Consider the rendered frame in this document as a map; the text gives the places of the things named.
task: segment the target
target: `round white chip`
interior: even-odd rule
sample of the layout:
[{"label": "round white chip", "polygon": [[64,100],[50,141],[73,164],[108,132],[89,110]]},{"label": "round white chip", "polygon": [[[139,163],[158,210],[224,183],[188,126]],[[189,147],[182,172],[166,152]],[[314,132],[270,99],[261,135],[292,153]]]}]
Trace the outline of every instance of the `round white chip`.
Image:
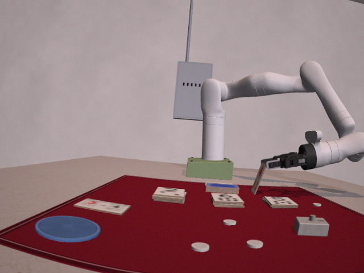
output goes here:
[{"label": "round white chip", "polygon": [[209,251],[210,249],[210,246],[207,244],[207,243],[193,243],[191,245],[191,248],[194,250],[194,251],[197,251],[197,252],[206,252],[206,251]]},{"label": "round white chip", "polygon": [[258,240],[249,240],[246,242],[246,245],[252,249],[259,249],[263,246],[263,242]]},{"label": "round white chip", "polygon": [[235,226],[237,224],[237,222],[235,220],[231,220],[231,219],[225,219],[223,221],[223,223],[227,226]]}]

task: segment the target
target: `metal pole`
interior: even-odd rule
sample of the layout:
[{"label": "metal pole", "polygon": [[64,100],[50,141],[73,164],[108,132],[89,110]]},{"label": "metal pole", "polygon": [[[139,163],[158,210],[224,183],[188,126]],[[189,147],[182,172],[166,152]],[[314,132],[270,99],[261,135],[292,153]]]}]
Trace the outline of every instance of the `metal pole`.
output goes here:
[{"label": "metal pole", "polygon": [[189,56],[189,41],[191,40],[192,8],[193,8],[193,0],[191,0],[191,5],[189,6],[189,22],[188,22],[186,61],[188,61],[188,56]]}]

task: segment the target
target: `white wall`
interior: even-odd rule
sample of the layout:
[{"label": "white wall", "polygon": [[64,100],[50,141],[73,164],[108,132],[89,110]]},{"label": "white wall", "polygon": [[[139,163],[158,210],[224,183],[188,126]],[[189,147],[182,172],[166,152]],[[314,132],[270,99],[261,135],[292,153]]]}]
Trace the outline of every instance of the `white wall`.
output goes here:
[{"label": "white wall", "polygon": [[[0,1],[0,168],[106,155],[186,163],[202,122],[173,119],[189,0]],[[190,61],[232,81],[318,62],[364,131],[364,5],[349,0],[195,0]],[[337,133],[314,93],[223,102],[239,168]],[[312,172],[364,186],[364,160]]]}]

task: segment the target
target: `red mat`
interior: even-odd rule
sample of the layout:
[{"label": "red mat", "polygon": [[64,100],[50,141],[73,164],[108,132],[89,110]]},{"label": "red mat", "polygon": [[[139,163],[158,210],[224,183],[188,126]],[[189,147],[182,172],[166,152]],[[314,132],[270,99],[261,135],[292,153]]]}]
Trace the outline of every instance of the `red mat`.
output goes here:
[{"label": "red mat", "polygon": [[[185,204],[153,201],[157,187],[185,189]],[[362,214],[298,187],[260,186],[256,195],[251,186],[239,187],[245,208],[215,208],[203,183],[122,176],[0,231],[0,244],[98,272],[364,272]],[[299,207],[271,209],[264,196],[289,197]],[[120,216],[73,206],[86,198],[131,208]],[[296,234],[296,216],[310,214],[330,224],[327,237]],[[51,241],[35,231],[50,216],[89,219],[101,234],[79,243]],[[237,224],[226,226],[224,219]],[[251,239],[263,247],[247,247]],[[208,243],[210,250],[195,252],[194,242]]]}]

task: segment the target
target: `blue disc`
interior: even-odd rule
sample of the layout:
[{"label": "blue disc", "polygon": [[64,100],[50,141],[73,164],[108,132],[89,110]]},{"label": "blue disc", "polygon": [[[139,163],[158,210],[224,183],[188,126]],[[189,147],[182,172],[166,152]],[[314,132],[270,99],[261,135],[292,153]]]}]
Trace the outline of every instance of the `blue disc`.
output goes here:
[{"label": "blue disc", "polygon": [[52,216],[35,224],[36,232],[49,240],[66,243],[84,242],[99,236],[100,226],[74,216]]}]

